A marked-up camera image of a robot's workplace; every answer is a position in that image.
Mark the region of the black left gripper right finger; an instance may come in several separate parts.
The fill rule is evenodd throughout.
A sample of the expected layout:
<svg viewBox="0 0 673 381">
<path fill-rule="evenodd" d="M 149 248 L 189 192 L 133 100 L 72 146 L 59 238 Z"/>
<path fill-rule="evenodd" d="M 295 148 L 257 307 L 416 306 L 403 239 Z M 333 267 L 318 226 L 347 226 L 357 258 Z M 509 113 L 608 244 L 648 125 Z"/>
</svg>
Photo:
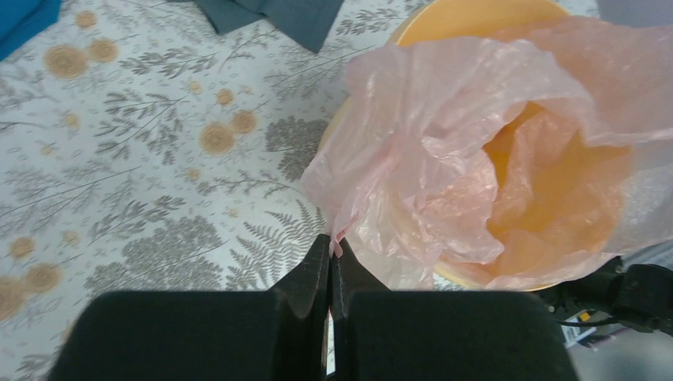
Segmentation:
<svg viewBox="0 0 673 381">
<path fill-rule="evenodd" d="M 331 260 L 335 380 L 575 380 L 561 328 L 530 293 L 393 291 L 347 241 Z"/>
</svg>

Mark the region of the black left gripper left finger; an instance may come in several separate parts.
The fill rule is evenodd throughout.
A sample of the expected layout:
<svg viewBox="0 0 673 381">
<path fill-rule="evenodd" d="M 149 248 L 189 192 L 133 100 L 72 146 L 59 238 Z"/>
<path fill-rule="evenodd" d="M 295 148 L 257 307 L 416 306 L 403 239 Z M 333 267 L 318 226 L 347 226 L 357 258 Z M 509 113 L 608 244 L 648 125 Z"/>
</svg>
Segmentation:
<svg viewBox="0 0 673 381">
<path fill-rule="evenodd" d="M 50 380 L 324 380 L 328 236 L 265 291 L 115 291 L 78 317 Z"/>
</svg>

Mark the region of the yellow plastic trash bin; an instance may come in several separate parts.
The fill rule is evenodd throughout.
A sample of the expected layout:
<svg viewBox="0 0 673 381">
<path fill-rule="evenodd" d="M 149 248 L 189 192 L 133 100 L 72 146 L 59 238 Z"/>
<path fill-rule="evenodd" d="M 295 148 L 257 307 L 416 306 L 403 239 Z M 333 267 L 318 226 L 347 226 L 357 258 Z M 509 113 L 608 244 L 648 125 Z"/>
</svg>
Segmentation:
<svg viewBox="0 0 673 381">
<path fill-rule="evenodd" d="M 602 247 L 624 200 L 616 183 L 628 148 L 589 148 L 576 132 L 535 129 L 530 104 L 485 146 L 498 180 L 486 227 L 504 246 L 489 264 L 441 255 L 433 266 L 408 256 L 393 237 L 380 245 L 364 221 L 347 239 L 357 259 L 391 288 L 426 287 L 436 272 L 467 289 L 539 291 L 588 275 L 610 256 Z"/>
</svg>

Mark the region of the pink plastic trash bag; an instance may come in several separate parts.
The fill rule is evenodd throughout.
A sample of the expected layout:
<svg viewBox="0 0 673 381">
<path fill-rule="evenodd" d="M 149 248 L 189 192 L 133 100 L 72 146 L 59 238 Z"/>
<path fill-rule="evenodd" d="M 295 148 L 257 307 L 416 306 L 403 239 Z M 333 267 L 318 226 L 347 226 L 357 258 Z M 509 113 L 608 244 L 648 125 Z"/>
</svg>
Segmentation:
<svg viewBox="0 0 673 381">
<path fill-rule="evenodd" d="M 589 148 L 628 148 L 617 225 L 602 253 L 672 238 L 672 28 L 560 17 L 488 37 L 453 37 L 357 56 L 343 117 L 302 175 L 333 241 L 364 221 L 433 266 L 489 264 L 498 180 L 486 144 L 527 105 L 535 129 Z"/>
</svg>

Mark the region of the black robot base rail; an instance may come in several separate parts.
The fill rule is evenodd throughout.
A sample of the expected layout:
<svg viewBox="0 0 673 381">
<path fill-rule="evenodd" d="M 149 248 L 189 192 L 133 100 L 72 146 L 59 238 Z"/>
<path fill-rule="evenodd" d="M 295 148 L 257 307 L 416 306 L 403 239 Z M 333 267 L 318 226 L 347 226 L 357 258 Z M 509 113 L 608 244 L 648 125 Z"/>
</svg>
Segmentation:
<svg viewBox="0 0 673 381">
<path fill-rule="evenodd" d="M 535 294 L 559 322 L 567 348 L 592 348 L 626 329 L 672 335 L 672 270 L 657 264 L 623 267 L 616 257 Z"/>
</svg>

